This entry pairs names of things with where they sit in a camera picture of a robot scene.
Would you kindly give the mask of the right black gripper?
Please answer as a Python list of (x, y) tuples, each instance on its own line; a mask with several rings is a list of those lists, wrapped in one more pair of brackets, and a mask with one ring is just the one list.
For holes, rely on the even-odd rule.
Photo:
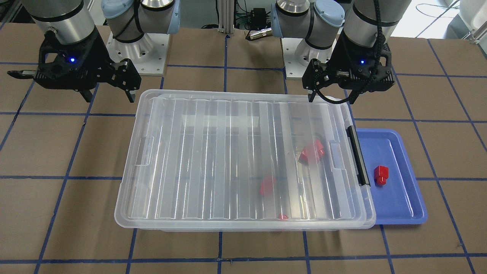
[(63, 45), (56, 33), (47, 30), (39, 50), (36, 83), (47, 89), (78, 90), (87, 103), (97, 83), (108, 83), (125, 91), (131, 104), (140, 89), (141, 76), (129, 58), (111, 59), (97, 28), (81, 41)]

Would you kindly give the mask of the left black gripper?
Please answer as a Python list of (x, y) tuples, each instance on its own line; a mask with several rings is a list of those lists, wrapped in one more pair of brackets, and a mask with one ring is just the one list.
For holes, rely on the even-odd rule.
[[(384, 35), (381, 40), (383, 48), (380, 56), (385, 59), (385, 64), (380, 62), (376, 68), (375, 78), (365, 89), (369, 92), (384, 92), (394, 85), (391, 50), (385, 42)], [(372, 41), (374, 45), (367, 48), (357, 45), (341, 33), (329, 61), (320, 64), (317, 59), (312, 59), (302, 76), (302, 86), (308, 89), (308, 101), (312, 103), (317, 94), (317, 91), (312, 89), (313, 83), (319, 83), (318, 88), (336, 83), (342, 89), (352, 90), (348, 99), (349, 104), (353, 105), (375, 66), (376, 37), (373, 37)]]

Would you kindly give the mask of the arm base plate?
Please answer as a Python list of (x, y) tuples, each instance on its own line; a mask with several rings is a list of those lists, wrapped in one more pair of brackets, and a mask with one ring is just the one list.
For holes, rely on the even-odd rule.
[(163, 76), (171, 37), (165, 33), (145, 33), (139, 41), (122, 43), (110, 36), (106, 46), (112, 60), (130, 59), (141, 76)]
[(311, 59), (317, 59), (323, 64), (329, 61), (336, 45), (336, 39), (325, 50), (312, 48), (301, 38), (282, 38), (281, 42), (286, 78), (290, 80), (300, 80)]

